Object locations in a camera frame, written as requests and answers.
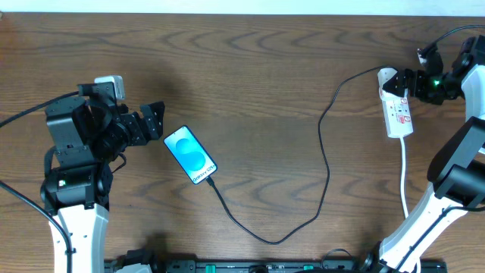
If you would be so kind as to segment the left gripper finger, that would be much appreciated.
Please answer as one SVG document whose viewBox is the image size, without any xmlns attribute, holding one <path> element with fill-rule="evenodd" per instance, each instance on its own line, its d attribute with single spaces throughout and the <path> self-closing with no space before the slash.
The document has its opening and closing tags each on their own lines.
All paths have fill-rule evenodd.
<svg viewBox="0 0 485 273">
<path fill-rule="evenodd" d="M 157 126 L 158 129 L 162 129 L 165 110 L 164 102 L 154 102 L 150 105 L 150 108 L 152 110 L 152 120 L 154 124 Z"/>
<path fill-rule="evenodd" d="M 163 128 L 158 129 L 152 120 L 152 110 L 150 105 L 141 105 L 140 110 L 143 114 L 143 120 L 147 127 L 147 132 L 150 140 L 159 140 L 163 135 Z"/>
</svg>

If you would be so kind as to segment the blue Samsung Galaxy smartphone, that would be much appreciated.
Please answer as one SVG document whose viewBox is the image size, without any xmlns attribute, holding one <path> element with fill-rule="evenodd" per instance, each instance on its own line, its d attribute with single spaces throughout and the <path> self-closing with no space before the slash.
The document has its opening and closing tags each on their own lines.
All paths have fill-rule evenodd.
<svg viewBox="0 0 485 273">
<path fill-rule="evenodd" d="M 165 137 L 164 144 L 193 184 L 217 171 L 215 161 L 186 125 Z"/>
</svg>

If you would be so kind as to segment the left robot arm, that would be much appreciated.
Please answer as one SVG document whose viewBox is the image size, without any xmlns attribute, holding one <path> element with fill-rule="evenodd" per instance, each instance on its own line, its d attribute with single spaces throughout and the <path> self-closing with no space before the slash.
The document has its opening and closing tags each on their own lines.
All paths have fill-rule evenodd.
<svg viewBox="0 0 485 273">
<path fill-rule="evenodd" d="M 130 146 L 144 146 L 163 134 L 165 104 L 153 102 L 131 112 L 113 82 L 78 85 L 48 105 L 46 124 L 54 146 L 45 155 L 40 194 L 53 218 L 55 271 L 102 272 L 110 163 Z"/>
</svg>

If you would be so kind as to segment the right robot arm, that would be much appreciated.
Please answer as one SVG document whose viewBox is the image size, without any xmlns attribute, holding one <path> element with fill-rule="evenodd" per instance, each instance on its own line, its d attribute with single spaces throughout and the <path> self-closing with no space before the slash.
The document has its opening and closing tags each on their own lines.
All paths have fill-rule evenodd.
<svg viewBox="0 0 485 273">
<path fill-rule="evenodd" d="M 449 72 L 437 44 L 418 50 L 420 70 L 393 67 L 377 74 L 386 130 L 391 138 L 412 132 L 408 98 L 432 105 L 461 97 L 465 123 L 435 155 L 427 189 L 397 230 L 378 243 L 362 266 L 367 272 L 413 272 L 424 251 L 458 218 L 484 210 L 484 37 L 472 36 L 460 48 Z"/>
</svg>

